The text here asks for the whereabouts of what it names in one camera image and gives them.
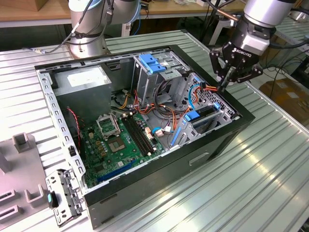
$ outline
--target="aluminum profile table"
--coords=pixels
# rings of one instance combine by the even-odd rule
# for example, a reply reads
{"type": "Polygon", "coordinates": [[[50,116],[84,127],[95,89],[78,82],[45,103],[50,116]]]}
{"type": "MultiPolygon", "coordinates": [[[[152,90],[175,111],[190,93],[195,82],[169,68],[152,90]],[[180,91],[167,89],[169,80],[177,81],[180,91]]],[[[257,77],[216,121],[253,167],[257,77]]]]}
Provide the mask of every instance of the aluminum profile table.
{"type": "MultiPolygon", "coordinates": [[[[299,23],[290,17],[286,17],[284,21],[276,26],[276,35],[284,39],[289,44],[299,44],[304,41],[305,35],[309,35],[309,22],[299,23]]],[[[298,48],[304,52],[309,46],[304,45],[298,48]]]]}
{"type": "MultiPolygon", "coordinates": [[[[212,73],[209,50],[181,31],[107,40],[112,52],[178,44],[212,73]]],[[[34,65],[72,59],[66,47],[49,55],[0,53],[0,139],[35,136],[46,175],[67,168],[34,65]]],[[[96,231],[297,231],[309,216],[309,132],[249,83],[228,90],[256,119],[203,167],[96,231]]],[[[58,228],[50,209],[5,229],[90,231],[87,212],[58,228]]]]}

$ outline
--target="label sticker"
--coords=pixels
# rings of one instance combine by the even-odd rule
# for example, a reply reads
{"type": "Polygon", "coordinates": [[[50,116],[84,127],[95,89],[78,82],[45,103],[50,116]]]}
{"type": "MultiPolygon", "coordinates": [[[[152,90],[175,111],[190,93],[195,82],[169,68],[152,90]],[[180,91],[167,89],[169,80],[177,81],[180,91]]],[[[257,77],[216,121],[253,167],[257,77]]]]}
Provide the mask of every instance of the label sticker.
{"type": "Polygon", "coordinates": [[[107,78],[99,69],[91,69],[85,72],[68,75],[68,81],[72,87],[81,86],[97,81],[106,81],[107,78]]]}
{"type": "Polygon", "coordinates": [[[294,92],[287,93],[291,98],[299,98],[299,96],[294,92]]]}
{"type": "Polygon", "coordinates": [[[281,88],[287,88],[288,86],[283,82],[278,82],[277,85],[281,88]]]}
{"type": "Polygon", "coordinates": [[[167,62],[162,62],[162,63],[160,63],[162,66],[168,66],[169,65],[169,63],[167,63],[167,62]]]}

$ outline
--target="blue expansion slot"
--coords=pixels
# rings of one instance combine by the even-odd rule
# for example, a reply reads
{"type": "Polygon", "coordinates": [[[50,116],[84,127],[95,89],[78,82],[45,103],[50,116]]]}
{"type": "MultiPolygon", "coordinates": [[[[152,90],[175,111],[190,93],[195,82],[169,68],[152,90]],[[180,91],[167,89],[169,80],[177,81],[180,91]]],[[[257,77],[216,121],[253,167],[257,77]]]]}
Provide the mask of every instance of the blue expansion slot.
{"type": "Polygon", "coordinates": [[[132,167],[132,164],[135,163],[135,162],[136,162],[136,159],[133,160],[131,163],[128,163],[127,165],[125,165],[125,166],[123,166],[123,167],[121,167],[121,168],[119,168],[115,171],[112,171],[111,173],[108,173],[104,176],[97,178],[97,181],[101,182],[101,181],[104,181],[104,180],[108,180],[108,179],[110,179],[110,178],[112,178],[112,177],[114,177],[114,176],[116,176],[120,173],[123,173],[124,171],[129,170],[132,167]]]}

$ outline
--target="workbench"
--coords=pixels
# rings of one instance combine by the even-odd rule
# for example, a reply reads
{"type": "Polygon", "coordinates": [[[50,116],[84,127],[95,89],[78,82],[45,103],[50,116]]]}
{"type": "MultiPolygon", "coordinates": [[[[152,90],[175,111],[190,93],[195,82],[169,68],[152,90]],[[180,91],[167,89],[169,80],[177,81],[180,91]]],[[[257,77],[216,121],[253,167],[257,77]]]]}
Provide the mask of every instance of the workbench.
{"type": "MultiPolygon", "coordinates": [[[[236,1],[223,9],[228,12],[243,11],[244,4],[236,1]]],[[[181,6],[168,2],[152,1],[149,3],[149,15],[141,10],[141,19],[206,16],[207,8],[196,3],[181,6]]],[[[67,0],[49,0],[38,12],[0,6],[0,28],[25,27],[41,25],[71,24],[70,10],[67,0]]]]}
{"type": "MultiPolygon", "coordinates": [[[[209,50],[188,33],[107,40],[112,53],[168,44],[178,44],[214,77],[209,50]]],[[[72,59],[67,48],[48,55],[15,50],[0,57],[0,140],[31,133],[46,175],[67,168],[33,68],[72,59]]],[[[309,216],[309,132],[250,83],[228,91],[254,114],[252,124],[220,156],[96,231],[298,231],[309,216]]],[[[46,229],[90,231],[91,223],[84,211],[59,229],[47,208],[4,232],[46,229]]]]}

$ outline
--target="metal chassis frame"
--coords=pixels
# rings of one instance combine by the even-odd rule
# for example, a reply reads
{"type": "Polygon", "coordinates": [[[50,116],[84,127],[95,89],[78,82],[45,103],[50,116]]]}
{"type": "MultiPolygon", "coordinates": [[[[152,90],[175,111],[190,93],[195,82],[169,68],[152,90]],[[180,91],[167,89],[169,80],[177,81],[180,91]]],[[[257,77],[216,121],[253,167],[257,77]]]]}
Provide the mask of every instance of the metal chassis frame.
{"type": "MultiPolygon", "coordinates": [[[[216,85],[216,81],[176,45],[156,47],[156,48],[153,48],[153,50],[151,48],[148,48],[148,49],[136,51],[136,53],[150,52],[150,51],[156,52],[156,51],[162,51],[164,49],[172,50],[178,57],[181,57],[181,59],[186,64],[188,64],[188,66],[192,68],[192,71],[196,72],[199,76],[203,77],[205,81],[207,81],[210,85],[216,85]]],[[[113,55],[103,56],[103,57],[86,58],[86,59],[79,59],[79,60],[74,60],[74,61],[65,61],[65,62],[59,62],[55,64],[36,66],[35,69],[39,76],[39,80],[42,85],[43,92],[45,94],[45,99],[47,101],[49,108],[50,109],[55,108],[58,106],[58,104],[57,104],[56,99],[49,98],[50,93],[48,93],[48,89],[49,88],[51,89],[51,86],[47,82],[47,79],[46,79],[47,75],[45,75],[44,73],[54,72],[55,70],[59,70],[59,69],[68,70],[70,68],[78,67],[78,66],[85,65],[85,64],[95,65],[95,64],[107,61],[107,60],[111,60],[111,58],[119,59],[119,56],[125,56],[126,58],[128,58],[129,56],[136,55],[136,53],[129,53],[129,54],[120,53],[120,54],[113,54],[113,55]]],[[[170,151],[170,153],[172,154],[165,155],[159,159],[148,162],[147,168],[143,165],[140,168],[136,169],[135,171],[121,176],[121,178],[117,178],[117,179],[114,178],[113,180],[109,180],[109,182],[106,181],[108,183],[106,183],[104,186],[99,185],[99,186],[96,186],[97,187],[96,189],[92,188],[92,191],[89,193],[87,193],[87,191],[85,190],[83,191],[86,205],[88,206],[88,212],[90,214],[90,218],[92,220],[92,225],[94,228],[104,223],[105,221],[108,221],[109,219],[113,218],[115,215],[120,214],[124,210],[127,210],[128,208],[131,208],[132,206],[139,203],[139,202],[134,202],[132,205],[132,203],[127,202],[127,205],[121,206],[122,208],[112,207],[111,210],[106,210],[107,214],[111,215],[110,217],[107,217],[107,215],[103,215],[104,219],[100,218],[100,221],[97,221],[95,223],[93,221],[94,212],[95,211],[101,212],[102,210],[100,209],[101,207],[107,209],[108,207],[106,206],[108,206],[108,204],[111,204],[115,200],[119,201],[116,196],[117,194],[120,195],[121,191],[122,192],[125,191],[127,196],[130,196],[130,194],[133,193],[132,191],[136,191],[136,189],[138,189],[138,186],[141,183],[150,183],[151,179],[154,178],[154,176],[160,174],[160,172],[166,172],[166,170],[169,170],[169,168],[172,168],[172,167],[175,168],[175,165],[177,163],[180,163],[181,165],[185,165],[185,169],[179,170],[179,172],[176,172],[175,174],[171,175],[169,178],[165,178],[161,182],[155,181],[153,185],[147,189],[148,192],[143,193],[138,198],[139,201],[146,199],[150,195],[154,194],[156,191],[159,191],[160,189],[164,188],[168,184],[179,179],[181,176],[184,176],[190,171],[201,166],[207,160],[212,159],[216,157],[217,155],[219,155],[228,146],[228,144],[254,120],[254,116],[244,106],[242,106],[234,97],[232,97],[232,95],[229,94],[227,91],[223,94],[220,94],[220,97],[225,102],[227,102],[229,105],[233,106],[233,108],[241,115],[241,118],[233,121],[232,123],[225,125],[222,128],[219,128],[218,130],[213,131],[210,134],[203,136],[202,138],[199,138],[193,141],[192,143],[184,147],[181,147],[181,148],[177,147],[176,149],[172,149],[170,151]],[[223,140],[222,141],[220,140],[221,142],[219,145],[216,144],[214,146],[213,142],[216,143],[217,139],[223,139],[223,140]],[[211,152],[205,152],[205,149],[209,149],[211,150],[211,152]]],[[[66,127],[66,124],[63,123],[64,118],[61,112],[60,113],[58,112],[56,116],[57,116],[56,120],[53,120],[53,123],[56,126],[56,128],[61,130],[60,128],[61,126],[66,127]],[[63,120],[62,123],[64,125],[59,125],[59,119],[63,120]]],[[[71,139],[71,135],[68,131],[69,130],[67,129],[67,137],[70,138],[70,140],[62,141],[63,146],[66,147],[66,146],[72,145],[77,151],[74,145],[74,142],[71,139]]],[[[74,158],[74,156],[70,157],[70,154],[68,152],[67,152],[67,155],[68,155],[67,157],[69,158],[69,160],[75,161],[75,163],[77,163],[76,158],[74,158]]],[[[83,169],[84,165],[82,162],[80,162],[80,167],[75,166],[74,164],[72,165],[73,170],[77,178],[81,180],[82,175],[85,172],[85,169],[83,169]]]]}

